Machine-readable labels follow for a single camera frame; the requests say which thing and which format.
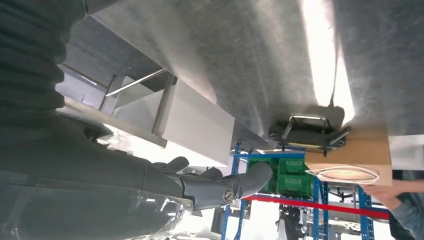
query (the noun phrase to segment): white cable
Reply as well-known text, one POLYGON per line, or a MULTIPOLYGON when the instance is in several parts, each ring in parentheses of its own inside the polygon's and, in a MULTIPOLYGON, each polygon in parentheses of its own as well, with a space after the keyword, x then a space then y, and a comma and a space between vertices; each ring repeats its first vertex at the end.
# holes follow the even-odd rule
POLYGON ((321 179, 328 179, 328 180, 332 180, 332 181, 336 181, 336 182, 340 182, 340 183, 349 183, 349 184, 373 184, 380 178, 380 176, 372 170, 369 170, 365 167, 353 166, 353 165, 332 166, 332 167, 326 167, 326 168, 315 169, 315 170, 306 170, 305 172, 308 173, 308 174, 314 175, 318 178, 321 178, 321 179), (354 169, 358 173, 368 175, 369 178, 371 178, 371 179, 367 179, 367 180, 363 180, 363 179, 345 180, 345 179, 340 179, 340 178, 336 178, 336 177, 325 176, 325 174, 327 174, 329 172, 337 172, 337 171, 340 171, 340 170, 352 170, 352 169, 354 169))

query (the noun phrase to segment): person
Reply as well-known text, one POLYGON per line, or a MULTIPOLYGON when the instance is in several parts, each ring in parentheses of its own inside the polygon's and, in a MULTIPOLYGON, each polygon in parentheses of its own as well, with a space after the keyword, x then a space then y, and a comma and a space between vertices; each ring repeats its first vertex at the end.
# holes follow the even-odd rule
POLYGON ((393 214, 400 225, 411 232, 416 240, 424 240, 424 178, 419 171, 403 171, 403 179, 394 179, 391 186, 361 185, 393 214), (398 196, 409 193, 410 198, 401 201, 398 196))

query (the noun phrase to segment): cardboard box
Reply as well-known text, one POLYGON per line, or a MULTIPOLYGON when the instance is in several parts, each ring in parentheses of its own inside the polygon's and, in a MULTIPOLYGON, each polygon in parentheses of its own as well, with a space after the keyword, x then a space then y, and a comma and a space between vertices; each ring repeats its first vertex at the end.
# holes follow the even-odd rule
MULTIPOLYGON (((357 166, 368 169, 379 176, 374 185, 392 185, 392 162, 390 158, 389 140, 387 134, 364 136, 353 134, 346 146, 333 150, 324 157, 322 153, 307 152, 305 164, 310 170, 320 170, 337 166, 357 166)), ((343 182, 343 180, 363 179, 366 174, 346 170, 329 173, 332 178, 320 177, 322 181, 343 182)))

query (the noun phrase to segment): dark gray panel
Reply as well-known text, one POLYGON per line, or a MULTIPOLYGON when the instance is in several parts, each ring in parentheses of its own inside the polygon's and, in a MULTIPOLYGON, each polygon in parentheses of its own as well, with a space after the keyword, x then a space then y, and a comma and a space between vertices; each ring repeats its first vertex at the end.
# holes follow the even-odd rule
MULTIPOLYGON (((66 47, 65 64, 108 86, 113 75, 140 79, 161 67, 92 17, 74 25, 66 47)), ((163 89, 167 75, 144 83, 153 91, 163 89)))

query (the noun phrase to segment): human hand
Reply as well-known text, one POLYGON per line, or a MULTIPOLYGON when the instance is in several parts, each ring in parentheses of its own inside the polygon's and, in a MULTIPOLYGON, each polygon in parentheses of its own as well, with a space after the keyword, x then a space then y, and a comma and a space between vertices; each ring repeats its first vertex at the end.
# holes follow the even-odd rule
POLYGON ((386 197, 382 194, 373 195, 373 197, 381 204, 383 204, 387 209, 390 211, 395 210, 398 208, 402 202, 399 200, 399 198, 395 196, 386 197))
POLYGON ((393 198, 401 193, 405 192, 403 188, 404 181, 402 180, 393 180, 391 186, 382 186, 382 185, 361 185, 363 190, 370 196, 375 197, 376 199, 388 199, 393 198))

